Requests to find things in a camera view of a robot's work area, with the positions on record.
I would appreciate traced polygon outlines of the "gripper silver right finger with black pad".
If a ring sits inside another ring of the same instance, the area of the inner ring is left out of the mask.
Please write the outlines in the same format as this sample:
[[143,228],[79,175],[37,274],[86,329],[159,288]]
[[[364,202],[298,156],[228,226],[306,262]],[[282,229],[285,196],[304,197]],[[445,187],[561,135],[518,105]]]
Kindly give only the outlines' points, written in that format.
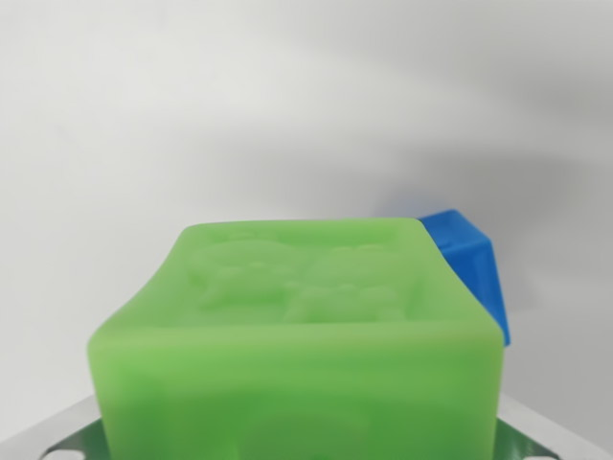
[[501,396],[497,416],[497,459],[571,458],[565,431],[523,403]]

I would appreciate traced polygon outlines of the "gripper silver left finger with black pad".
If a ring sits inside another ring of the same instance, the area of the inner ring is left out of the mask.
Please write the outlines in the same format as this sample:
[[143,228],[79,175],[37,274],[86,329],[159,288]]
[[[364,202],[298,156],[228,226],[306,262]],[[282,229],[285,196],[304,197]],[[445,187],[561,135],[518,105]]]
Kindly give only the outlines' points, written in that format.
[[109,459],[94,396],[77,402],[1,443],[2,459],[44,459],[68,451],[77,459]]

